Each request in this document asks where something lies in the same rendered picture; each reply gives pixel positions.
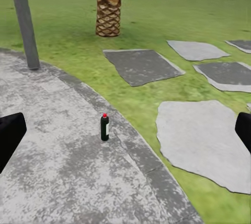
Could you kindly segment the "pesticide atomizer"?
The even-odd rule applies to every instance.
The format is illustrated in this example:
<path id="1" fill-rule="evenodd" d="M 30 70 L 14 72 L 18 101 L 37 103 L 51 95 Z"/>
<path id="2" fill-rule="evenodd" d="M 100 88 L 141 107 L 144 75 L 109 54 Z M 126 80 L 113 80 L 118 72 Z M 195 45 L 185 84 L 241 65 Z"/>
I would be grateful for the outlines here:
<path id="1" fill-rule="evenodd" d="M 109 124 L 108 122 L 108 117 L 106 115 L 106 113 L 104 113 L 101 117 L 100 117 L 100 125 L 101 125 L 101 130 L 100 130 L 100 138 L 103 141 L 108 140 L 108 136 L 109 134 L 107 133 L 107 125 Z"/>

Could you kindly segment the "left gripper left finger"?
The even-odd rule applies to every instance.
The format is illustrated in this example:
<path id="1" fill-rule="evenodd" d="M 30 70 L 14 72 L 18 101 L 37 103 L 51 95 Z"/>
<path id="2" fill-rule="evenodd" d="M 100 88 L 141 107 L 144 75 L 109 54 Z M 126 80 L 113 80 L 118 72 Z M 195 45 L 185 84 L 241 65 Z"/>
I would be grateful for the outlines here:
<path id="1" fill-rule="evenodd" d="M 0 174 L 26 131 L 26 121 L 21 112 L 0 118 Z"/>

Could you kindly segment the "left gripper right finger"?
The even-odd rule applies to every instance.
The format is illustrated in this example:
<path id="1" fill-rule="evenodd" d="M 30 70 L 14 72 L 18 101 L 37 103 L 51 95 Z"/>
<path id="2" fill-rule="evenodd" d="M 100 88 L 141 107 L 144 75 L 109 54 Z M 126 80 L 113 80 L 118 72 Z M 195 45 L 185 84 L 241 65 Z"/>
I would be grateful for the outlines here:
<path id="1" fill-rule="evenodd" d="M 251 114 L 241 112 L 237 117 L 234 130 L 251 153 Z"/>

